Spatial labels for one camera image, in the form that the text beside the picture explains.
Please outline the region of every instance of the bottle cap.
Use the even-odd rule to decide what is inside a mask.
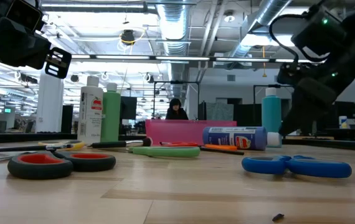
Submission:
[[[281,136],[278,133],[267,133],[267,146],[277,147],[281,146]]]
[[[116,83],[107,83],[107,91],[116,91]]]
[[[98,87],[98,77],[96,76],[93,76],[93,75],[89,75],[88,76],[88,79],[87,79],[87,86],[95,86],[95,87]]]
[[[277,94],[277,89],[274,87],[266,88],[266,96],[275,96]]]

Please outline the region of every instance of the glue bottle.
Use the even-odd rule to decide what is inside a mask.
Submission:
[[[87,86],[80,90],[78,140],[86,144],[100,142],[102,131],[103,89],[99,79],[88,76]]]
[[[116,83],[108,83],[107,92],[103,94],[102,137],[100,142],[118,141],[121,95],[116,92],[116,87]]]
[[[262,99],[262,127],[268,133],[268,147],[282,146],[278,135],[282,125],[282,99],[276,93],[276,88],[266,88],[266,97]]]
[[[264,127],[207,127],[202,132],[202,141],[238,149],[265,150],[267,133]]]

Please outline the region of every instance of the white bottle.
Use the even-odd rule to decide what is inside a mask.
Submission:
[[[98,77],[88,76],[87,86],[80,90],[78,140],[86,144],[100,142],[102,132],[103,89]]]

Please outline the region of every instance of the blue scissors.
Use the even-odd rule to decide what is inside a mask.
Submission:
[[[347,178],[352,168],[345,162],[324,161],[306,156],[246,157],[242,167],[249,172],[259,174],[282,175],[288,169],[294,174],[313,177]]]

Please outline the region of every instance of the green bottle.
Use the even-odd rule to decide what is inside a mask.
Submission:
[[[102,135],[100,142],[118,140],[120,131],[121,95],[116,92],[116,83],[107,84],[107,92],[103,93]]]

